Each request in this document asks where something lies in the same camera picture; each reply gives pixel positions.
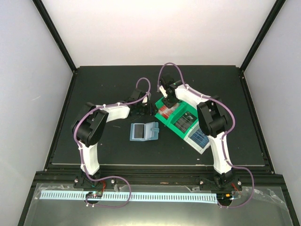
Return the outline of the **green bin with red cards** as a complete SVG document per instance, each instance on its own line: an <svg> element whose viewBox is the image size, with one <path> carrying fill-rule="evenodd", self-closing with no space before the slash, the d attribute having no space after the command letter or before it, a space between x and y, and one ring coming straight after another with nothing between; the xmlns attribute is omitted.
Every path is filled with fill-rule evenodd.
<svg viewBox="0 0 301 226"><path fill-rule="evenodd" d="M155 114L155 118L167 126L172 122L172 119L175 117L175 115L184 107L185 103L180 101L171 108L168 108L162 100L163 98L159 99L155 103L155 106L158 109L158 112Z"/></svg>

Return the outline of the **blue card holder wallet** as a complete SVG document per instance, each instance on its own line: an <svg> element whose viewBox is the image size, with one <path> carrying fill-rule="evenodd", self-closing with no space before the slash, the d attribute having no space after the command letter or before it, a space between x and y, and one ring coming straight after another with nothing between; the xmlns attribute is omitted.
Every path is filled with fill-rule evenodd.
<svg viewBox="0 0 301 226"><path fill-rule="evenodd" d="M158 140L159 137L159 123L158 122L149 122L144 124L144 138L143 139L134 139L134 124L142 123L132 123L130 128L130 141L152 141Z"/></svg>

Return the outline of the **green bin with black cards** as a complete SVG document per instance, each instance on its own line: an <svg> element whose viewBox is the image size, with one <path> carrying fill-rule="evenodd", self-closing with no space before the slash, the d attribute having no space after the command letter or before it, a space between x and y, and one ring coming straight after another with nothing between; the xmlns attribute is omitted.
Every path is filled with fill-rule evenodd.
<svg viewBox="0 0 301 226"><path fill-rule="evenodd" d="M198 122L197 110L191 106L179 106L168 118L167 127L184 139Z"/></svg>

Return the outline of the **white bin with blue cards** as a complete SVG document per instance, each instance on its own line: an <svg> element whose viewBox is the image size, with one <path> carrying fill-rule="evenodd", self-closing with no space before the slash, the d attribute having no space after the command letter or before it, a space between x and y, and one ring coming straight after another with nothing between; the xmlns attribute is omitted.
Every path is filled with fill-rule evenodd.
<svg viewBox="0 0 301 226"><path fill-rule="evenodd" d="M188 131L184 141L200 154L210 147L209 139L200 129L198 122Z"/></svg>

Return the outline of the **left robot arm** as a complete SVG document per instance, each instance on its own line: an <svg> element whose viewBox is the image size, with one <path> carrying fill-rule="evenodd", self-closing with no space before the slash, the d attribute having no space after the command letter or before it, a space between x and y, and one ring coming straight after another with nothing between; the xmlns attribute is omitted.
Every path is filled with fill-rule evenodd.
<svg viewBox="0 0 301 226"><path fill-rule="evenodd" d="M72 134L80 154L80 168L86 173L84 182L89 187L98 187L101 182L97 174L100 168L97 146L106 123L131 116L155 115L158 108L150 102L150 96L150 92L135 89L126 101L109 105L85 103L72 126Z"/></svg>

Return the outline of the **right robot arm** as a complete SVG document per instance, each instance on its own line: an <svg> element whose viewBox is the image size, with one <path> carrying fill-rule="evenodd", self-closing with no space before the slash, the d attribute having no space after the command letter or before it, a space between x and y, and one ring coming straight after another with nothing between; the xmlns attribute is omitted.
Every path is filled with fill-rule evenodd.
<svg viewBox="0 0 301 226"><path fill-rule="evenodd" d="M199 127L208 137L213 153L214 185L220 190L226 189L233 177L226 135L230 121L220 98L206 96L169 75L159 78L157 88L168 107L183 101L197 110Z"/></svg>

